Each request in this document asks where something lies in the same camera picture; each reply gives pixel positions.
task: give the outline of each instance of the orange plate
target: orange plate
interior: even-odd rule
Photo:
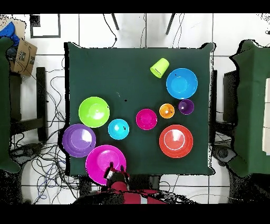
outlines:
[[[168,157],[181,158],[191,151],[193,137],[186,127],[171,125],[162,131],[159,137],[159,146]]]

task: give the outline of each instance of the green tablecloth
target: green tablecloth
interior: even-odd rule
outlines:
[[[237,156],[228,165],[241,177],[251,173],[270,174],[270,156],[262,151],[265,80],[270,78],[270,48],[260,48],[246,40],[231,59],[235,61],[240,82],[234,142]]]
[[[103,98],[110,106],[110,118],[105,125],[94,128],[96,146],[111,144],[118,147],[127,159],[130,174],[212,174],[208,167],[208,102],[209,54],[212,43],[201,49],[85,49],[68,43],[70,125],[81,123],[78,116],[80,103],[88,97]],[[150,67],[160,58],[170,66],[161,79],[150,72]],[[166,90],[166,78],[176,68],[188,68],[198,78],[198,89],[191,97],[195,110],[185,116],[177,109],[178,99]],[[164,103],[173,104],[176,113],[171,119],[159,115]],[[136,125],[136,114],[143,108],[154,110],[158,123],[152,130],[141,130]],[[113,140],[108,134],[108,124],[116,118],[125,119],[130,126],[129,135]],[[159,136],[169,125],[187,127],[194,138],[191,152],[179,159],[163,154]],[[70,175],[86,175],[84,158],[70,158]]]
[[[9,63],[6,58],[6,51],[13,44],[7,37],[0,37],[0,169],[11,173],[21,170],[20,166],[9,157],[8,150],[11,145],[11,102],[9,95]]]

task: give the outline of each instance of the yellow cup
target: yellow cup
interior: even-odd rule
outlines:
[[[169,67],[170,63],[165,59],[161,58],[156,64],[154,64],[150,71],[158,78],[161,78],[164,74],[164,72]]]

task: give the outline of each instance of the cardboard box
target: cardboard box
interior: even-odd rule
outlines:
[[[18,51],[15,62],[10,62],[10,68],[12,72],[18,74],[24,74],[31,76],[33,65],[35,62],[35,56],[37,47],[23,40],[26,24],[20,20],[14,20],[5,16],[0,17],[0,30],[7,26],[10,22],[13,22],[15,26],[15,34],[19,37],[20,42],[18,45]]]
[[[20,40],[15,63],[10,61],[11,71],[26,76],[31,76],[37,47],[28,43],[27,41]]]

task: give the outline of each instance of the green bowl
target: green bowl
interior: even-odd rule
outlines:
[[[107,122],[109,116],[109,106],[100,97],[89,97],[80,104],[79,118],[87,127],[100,127]]]

